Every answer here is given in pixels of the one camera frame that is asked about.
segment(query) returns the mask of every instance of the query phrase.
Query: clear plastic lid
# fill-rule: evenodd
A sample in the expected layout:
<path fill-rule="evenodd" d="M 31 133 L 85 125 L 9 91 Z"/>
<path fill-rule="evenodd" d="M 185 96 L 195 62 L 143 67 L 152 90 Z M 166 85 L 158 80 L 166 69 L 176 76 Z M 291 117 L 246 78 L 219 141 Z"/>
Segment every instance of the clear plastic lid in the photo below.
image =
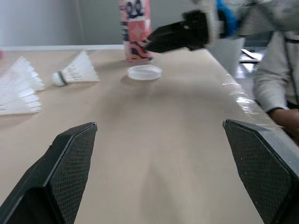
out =
<path fill-rule="evenodd" d="M 162 69 L 153 65 L 139 65 L 128 69 L 128 76 L 134 80 L 154 80 L 160 78 Z"/>

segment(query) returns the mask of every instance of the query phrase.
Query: shuttlecock feather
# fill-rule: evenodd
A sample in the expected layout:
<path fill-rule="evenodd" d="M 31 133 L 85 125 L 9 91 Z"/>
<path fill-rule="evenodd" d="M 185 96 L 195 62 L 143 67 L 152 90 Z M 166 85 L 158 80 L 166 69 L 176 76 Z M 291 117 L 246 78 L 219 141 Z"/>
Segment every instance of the shuttlecock feather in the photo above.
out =
<path fill-rule="evenodd" d="M 2 75 L 0 77 L 0 115 L 39 112 L 41 104 L 34 93 L 30 83 L 23 77 L 14 73 Z"/>
<path fill-rule="evenodd" d="M 30 84 L 34 91 L 45 90 L 45 85 L 39 78 L 35 69 L 31 66 L 30 62 L 24 57 L 20 57 L 11 67 L 11 70 L 18 76 L 23 77 Z"/>
<path fill-rule="evenodd" d="M 64 86 L 77 82 L 98 82 L 100 79 L 86 51 L 82 51 L 66 68 L 54 73 L 52 80 L 56 86 Z"/>

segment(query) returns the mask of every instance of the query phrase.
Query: pink shuttlecock tube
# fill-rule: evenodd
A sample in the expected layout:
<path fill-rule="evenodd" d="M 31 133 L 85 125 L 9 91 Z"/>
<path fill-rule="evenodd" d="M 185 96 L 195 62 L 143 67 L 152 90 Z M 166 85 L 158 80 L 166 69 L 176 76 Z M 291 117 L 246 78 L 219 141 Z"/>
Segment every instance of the pink shuttlecock tube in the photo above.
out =
<path fill-rule="evenodd" d="M 152 53 L 144 49 L 151 33 L 150 0 L 119 0 L 119 6 L 126 59 L 131 63 L 150 63 Z"/>

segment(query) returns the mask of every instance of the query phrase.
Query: beige table surface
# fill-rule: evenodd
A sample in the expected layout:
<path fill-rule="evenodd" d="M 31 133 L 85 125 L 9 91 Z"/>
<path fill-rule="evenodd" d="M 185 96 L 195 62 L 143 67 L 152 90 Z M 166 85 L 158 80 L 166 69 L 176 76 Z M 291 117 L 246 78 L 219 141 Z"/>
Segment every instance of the beige table surface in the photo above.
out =
<path fill-rule="evenodd" d="M 25 56 L 49 84 L 76 51 Z M 49 87 L 36 115 L 0 118 L 0 203 L 57 134 L 97 122 L 77 224 L 261 224 L 222 128 L 236 119 L 278 129 L 205 50 L 156 55 L 153 82 L 127 77 L 122 50 L 90 51 L 97 84 Z"/>

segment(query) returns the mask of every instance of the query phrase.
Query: sleeve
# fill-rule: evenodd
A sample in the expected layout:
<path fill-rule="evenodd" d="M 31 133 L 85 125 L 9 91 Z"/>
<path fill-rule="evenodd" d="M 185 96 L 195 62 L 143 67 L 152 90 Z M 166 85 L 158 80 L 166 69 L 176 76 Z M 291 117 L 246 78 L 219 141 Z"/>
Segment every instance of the sleeve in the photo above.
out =
<path fill-rule="evenodd" d="M 263 110 L 269 112 L 274 108 L 288 109 L 285 94 L 290 78 L 284 37 L 277 32 L 254 74 L 253 93 Z"/>

